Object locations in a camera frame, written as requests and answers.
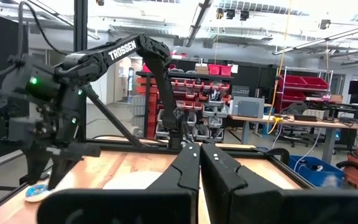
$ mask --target robotic arm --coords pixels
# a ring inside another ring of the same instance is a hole
[[[113,124],[135,146],[143,147],[103,105],[89,82],[98,80],[108,68],[122,58],[138,53],[154,74],[160,99],[165,108],[163,125],[170,133],[168,143],[171,149],[181,149],[184,114],[178,110],[173,90],[168,80],[170,52],[166,45],[144,34],[131,35],[125,39],[108,42],[93,49],[67,55],[55,67],[46,65],[23,55],[13,61],[16,72],[7,75],[2,91],[7,94],[22,94],[38,105],[41,118],[11,118],[8,141],[20,143],[27,158],[29,184],[39,180],[48,160],[53,167],[49,188],[53,189],[64,177],[67,161],[78,161],[82,156],[100,155],[100,149],[77,142],[75,135],[78,125],[85,122],[80,116],[83,104],[82,94],[87,97],[110,119]]]

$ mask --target blue object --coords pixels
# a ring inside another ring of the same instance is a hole
[[[289,166],[291,169],[294,169],[296,162],[300,158],[302,158],[302,156],[290,156]],[[322,161],[321,159],[311,156],[306,156],[302,159],[302,161],[305,161],[305,163],[300,161],[294,171],[314,186],[322,187],[324,180],[330,175],[334,175],[336,177],[337,187],[342,185],[344,179],[344,173],[342,170]],[[312,167],[314,166],[322,166],[323,169],[321,171],[313,170]]]
[[[265,115],[269,115],[269,112],[270,112],[270,107],[269,107],[269,106],[266,106],[266,107],[265,107],[264,114],[265,114]],[[272,109],[272,116],[273,116],[274,112],[275,112],[275,108]],[[266,126],[267,126],[267,124],[263,124],[262,134],[264,134],[264,135],[267,135]],[[268,129],[271,130],[272,128],[273,128],[273,122],[270,122]]]
[[[48,186],[46,184],[35,184],[31,186],[25,193],[26,197],[32,197],[48,191]]]

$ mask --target workbench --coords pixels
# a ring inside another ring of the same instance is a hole
[[[251,134],[249,130],[249,123],[270,123],[273,124],[274,116],[264,115],[263,118],[249,118],[243,116],[233,116],[229,115],[229,117],[236,121],[243,121],[244,124],[242,126],[242,134],[241,134],[241,144],[247,144],[249,135]],[[333,155],[333,149],[335,145],[335,133],[339,128],[349,128],[349,129],[358,129],[358,124],[346,125],[340,122],[324,122],[324,121],[297,121],[294,120],[293,116],[287,116],[287,119],[284,119],[279,124],[287,125],[287,126],[307,126],[309,128],[325,128],[326,129],[326,142],[324,144],[323,156],[322,160],[331,163],[331,158]]]
[[[126,141],[125,138],[120,137],[104,137],[99,139]],[[141,141],[147,144],[154,142],[153,140],[146,139]],[[216,144],[216,146],[229,147],[239,151],[250,151],[250,149],[255,147],[239,144]],[[86,157],[83,161],[77,163],[57,185],[55,190],[70,188],[101,189],[108,181],[122,174],[135,171],[163,172],[175,158],[176,155],[172,154],[102,151],[100,157]],[[271,159],[272,161],[279,162],[274,156]],[[281,166],[267,159],[240,158],[237,160],[253,172],[283,189],[301,189],[304,187],[299,184],[303,183],[304,179],[297,176],[287,166]],[[208,224],[210,221],[201,181],[200,187],[199,223]],[[36,224],[36,213],[40,204],[24,201],[27,188],[22,189],[0,206],[0,224]]]

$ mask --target laboratory room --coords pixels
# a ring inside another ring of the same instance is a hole
[[[51,223],[358,223],[358,1],[0,0],[0,224]]]

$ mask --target floor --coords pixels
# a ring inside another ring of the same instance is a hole
[[[130,132],[133,131],[135,127],[132,127],[129,122],[132,118],[132,115],[129,112],[128,104],[111,104],[108,105],[108,108],[115,116],[117,116],[117,118]],[[30,115],[36,116],[34,110],[32,111],[33,112],[31,112]],[[101,134],[120,134],[119,131],[104,117],[104,115],[94,105],[87,105],[86,123],[86,132],[88,138],[93,138]],[[260,138],[252,134],[249,138],[249,144],[271,148],[274,138],[274,135],[264,136]],[[224,136],[224,143],[238,144],[239,142],[235,137],[226,132]],[[290,154],[295,155],[304,155],[309,150],[309,147],[305,147],[304,144],[296,144],[294,148],[291,148],[289,143],[283,141],[277,141],[275,147],[283,147],[285,149],[288,149],[290,151]],[[314,148],[311,151],[310,155],[321,158],[322,148],[323,147],[321,146]],[[345,159],[346,153],[339,152],[338,154],[333,155],[332,164],[336,164]],[[4,164],[3,166],[0,166],[0,185],[18,186],[19,178],[27,173],[26,164],[27,163],[25,161],[25,158],[20,157],[11,162],[8,162],[7,164]],[[0,191],[0,198],[6,194],[7,192]]]

